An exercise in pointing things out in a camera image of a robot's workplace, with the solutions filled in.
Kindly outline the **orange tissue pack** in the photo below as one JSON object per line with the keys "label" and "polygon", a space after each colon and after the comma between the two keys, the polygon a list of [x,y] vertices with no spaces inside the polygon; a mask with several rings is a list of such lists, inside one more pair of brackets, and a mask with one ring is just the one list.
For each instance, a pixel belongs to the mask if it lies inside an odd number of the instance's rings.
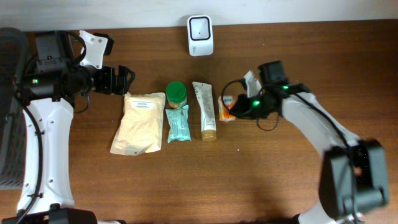
{"label": "orange tissue pack", "polygon": [[228,112],[228,109],[231,109],[236,103],[237,97],[232,95],[225,95],[223,98],[219,96],[218,104],[219,104],[219,116],[220,121],[222,122],[230,122],[234,121],[236,117],[231,115]]}

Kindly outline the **green lid jar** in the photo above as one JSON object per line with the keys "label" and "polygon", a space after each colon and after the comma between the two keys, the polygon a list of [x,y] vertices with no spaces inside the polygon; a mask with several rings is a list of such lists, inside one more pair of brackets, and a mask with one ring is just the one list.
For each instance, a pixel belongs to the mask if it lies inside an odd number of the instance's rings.
{"label": "green lid jar", "polygon": [[165,94],[171,108],[181,108],[187,104],[187,89],[181,82],[169,83]]}

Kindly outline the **beige grain pouch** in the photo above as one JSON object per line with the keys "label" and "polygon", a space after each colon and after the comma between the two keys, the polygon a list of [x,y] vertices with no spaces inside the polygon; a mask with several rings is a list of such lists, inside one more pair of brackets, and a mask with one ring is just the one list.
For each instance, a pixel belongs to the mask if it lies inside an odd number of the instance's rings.
{"label": "beige grain pouch", "polygon": [[123,117],[110,153],[138,156],[162,147],[165,94],[124,95]]}

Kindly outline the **white tube gold cap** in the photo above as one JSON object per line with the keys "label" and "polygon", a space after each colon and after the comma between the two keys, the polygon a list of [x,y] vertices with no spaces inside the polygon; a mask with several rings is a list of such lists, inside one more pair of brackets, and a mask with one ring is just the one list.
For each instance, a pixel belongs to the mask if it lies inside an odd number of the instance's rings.
{"label": "white tube gold cap", "polygon": [[216,118],[212,86],[207,83],[192,82],[201,113],[201,138],[203,141],[214,141],[216,135]]}

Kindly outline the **teal snack packet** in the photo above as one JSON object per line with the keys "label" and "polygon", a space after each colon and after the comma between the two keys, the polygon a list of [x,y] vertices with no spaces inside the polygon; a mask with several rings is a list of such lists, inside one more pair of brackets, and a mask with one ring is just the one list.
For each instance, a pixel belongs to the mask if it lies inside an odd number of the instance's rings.
{"label": "teal snack packet", "polygon": [[166,109],[166,116],[170,126],[167,142],[172,141],[191,141],[190,129],[188,125],[189,106],[184,105],[177,109]]}

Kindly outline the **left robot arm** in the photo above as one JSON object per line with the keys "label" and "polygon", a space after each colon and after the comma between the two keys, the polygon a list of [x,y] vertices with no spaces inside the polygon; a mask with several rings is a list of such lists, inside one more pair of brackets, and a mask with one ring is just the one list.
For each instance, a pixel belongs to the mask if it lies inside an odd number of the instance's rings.
{"label": "left robot arm", "polygon": [[55,30],[35,36],[1,29],[1,188],[21,189],[4,223],[96,223],[75,208],[69,178],[69,135],[76,96],[124,95],[133,71],[103,65],[114,41],[100,33]]}

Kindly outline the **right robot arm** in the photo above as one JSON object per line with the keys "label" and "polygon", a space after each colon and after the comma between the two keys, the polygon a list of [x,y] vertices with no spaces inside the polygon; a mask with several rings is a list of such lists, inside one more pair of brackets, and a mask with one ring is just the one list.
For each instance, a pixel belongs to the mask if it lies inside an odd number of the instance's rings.
{"label": "right robot arm", "polygon": [[258,67],[237,80],[238,95],[229,114],[259,121],[271,113],[292,123],[322,157],[319,201],[306,212],[275,223],[360,223],[360,217],[390,202],[385,150],[376,139],[362,139],[342,126],[303,83],[286,77],[281,61]]}

